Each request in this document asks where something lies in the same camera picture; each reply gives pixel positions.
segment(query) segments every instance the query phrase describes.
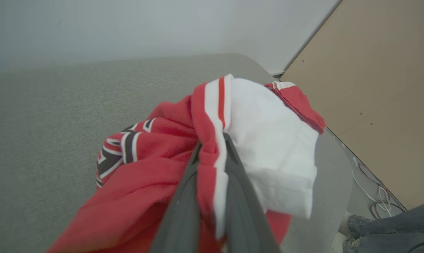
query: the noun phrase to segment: white wall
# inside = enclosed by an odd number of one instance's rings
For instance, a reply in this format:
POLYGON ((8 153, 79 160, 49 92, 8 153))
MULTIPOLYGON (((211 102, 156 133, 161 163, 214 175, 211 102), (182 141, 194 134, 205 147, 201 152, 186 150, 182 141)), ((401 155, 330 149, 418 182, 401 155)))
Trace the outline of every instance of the white wall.
POLYGON ((241 53, 284 70, 338 0, 0 0, 0 72, 241 53))

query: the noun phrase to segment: white cable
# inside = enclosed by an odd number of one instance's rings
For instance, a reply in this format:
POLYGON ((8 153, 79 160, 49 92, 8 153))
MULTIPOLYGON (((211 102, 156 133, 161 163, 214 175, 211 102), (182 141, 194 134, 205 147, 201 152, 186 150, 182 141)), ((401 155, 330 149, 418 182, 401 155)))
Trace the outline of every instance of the white cable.
MULTIPOLYGON (((354 175, 354 171, 352 171, 353 172, 353 179, 354 179, 354 181, 355 181, 355 183, 358 185, 358 187, 360 187, 364 192, 365 192, 365 194, 369 197, 369 199, 370 200, 372 200, 372 201, 374 201, 374 202, 377 202, 377 200, 375 200, 375 199, 373 199, 369 194, 368 194, 368 192, 366 192, 366 190, 365 189, 363 189, 363 187, 357 182, 357 179, 355 179, 355 175, 354 175)), ((379 203, 377 204, 382 210, 384 210, 384 211, 386 211, 389 215, 390 215, 390 217, 392 216, 391 215, 391 213, 390 213, 390 210, 391 210, 391 205, 390 205, 390 200, 388 200, 388 195, 387 195, 387 191, 384 189, 384 188, 382 188, 382 187, 380 187, 379 186, 379 197, 380 197, 380 201, 382 202, 382 204, 384 205, 384 206, 381 206, 379 203), (383 190, 384 192, 385 192, 385 195, 387 196, 387 202, 388 202, 388 206, 390 207, 390 209, 388 209, 387 208, 387 205, 385 205, 385 202, 384 202, 384 200, 382 200, 382 196, 380 195, 380 190, 383 190)))

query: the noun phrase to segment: wooden board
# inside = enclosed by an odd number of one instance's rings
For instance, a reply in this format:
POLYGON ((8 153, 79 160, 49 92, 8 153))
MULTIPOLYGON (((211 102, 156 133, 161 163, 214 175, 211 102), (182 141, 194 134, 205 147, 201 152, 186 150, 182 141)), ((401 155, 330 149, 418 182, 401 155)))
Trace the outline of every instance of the wooden board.
POLYGON ((424 203, 424 0, 343 0, 281 81, 402 204, 424 203))

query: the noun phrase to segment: gray textured fabric surface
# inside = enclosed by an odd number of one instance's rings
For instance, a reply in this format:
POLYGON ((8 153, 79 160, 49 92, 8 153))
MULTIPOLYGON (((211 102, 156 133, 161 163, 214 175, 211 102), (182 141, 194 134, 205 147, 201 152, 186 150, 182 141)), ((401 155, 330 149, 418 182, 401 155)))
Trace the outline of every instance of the gray textured fabric surface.
MULTIPOLYGON (((144 120, 159 102, 177 102, 196 85, 228 73, 273 81, 239 54, 0 75, 0 252, 45 251, 95 192, 95 157, 108 135, 144 120)), ((351 179, 342 161, 347 158, 332 141, 328 134, 318 141, 312 219, 292 220, 285 252, 326 252, 337 231, 347 205, 344 192, 350 194, 342 181, 351 179)))

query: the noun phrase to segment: gray pants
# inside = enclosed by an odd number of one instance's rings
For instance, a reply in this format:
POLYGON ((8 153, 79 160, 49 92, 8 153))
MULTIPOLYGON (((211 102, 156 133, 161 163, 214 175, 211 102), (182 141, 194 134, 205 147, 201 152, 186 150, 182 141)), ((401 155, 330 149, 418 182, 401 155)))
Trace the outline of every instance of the gray pants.
MULTIPOLYGON (((348 227, 358 240, 347 242, 348 253, 407 253, 424 242, 424 205, 391 218, 368 220, 351 216, 348 227)), ((424 253, 424 245, 413 250, 424 253)))

